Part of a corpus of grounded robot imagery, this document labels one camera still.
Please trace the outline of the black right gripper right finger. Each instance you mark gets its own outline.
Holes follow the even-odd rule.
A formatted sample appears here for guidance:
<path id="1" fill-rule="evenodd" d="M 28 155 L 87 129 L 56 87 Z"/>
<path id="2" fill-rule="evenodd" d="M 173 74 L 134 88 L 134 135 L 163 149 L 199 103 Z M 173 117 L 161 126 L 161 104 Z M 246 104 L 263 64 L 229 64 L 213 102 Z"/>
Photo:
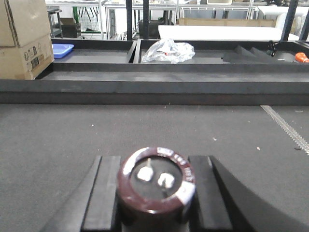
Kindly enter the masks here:
<path id="1" fill-rule="evenodd" d="M 275 208 L 214 156 L 190 156 L 196 175 L 189 231 L 307 232 L 308 225 Z"/>

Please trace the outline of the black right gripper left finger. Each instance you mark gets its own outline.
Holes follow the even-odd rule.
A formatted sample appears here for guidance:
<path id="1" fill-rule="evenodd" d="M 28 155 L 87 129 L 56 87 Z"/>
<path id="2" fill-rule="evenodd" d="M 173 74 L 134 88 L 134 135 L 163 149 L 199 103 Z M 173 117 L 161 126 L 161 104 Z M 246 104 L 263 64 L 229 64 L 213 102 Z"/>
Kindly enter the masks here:
<path id="1" fill-rule="evenodd" d="M 42 232 L 120 232 L 116 196 L 120 156 L 97 156 L 75 191 Z"/>

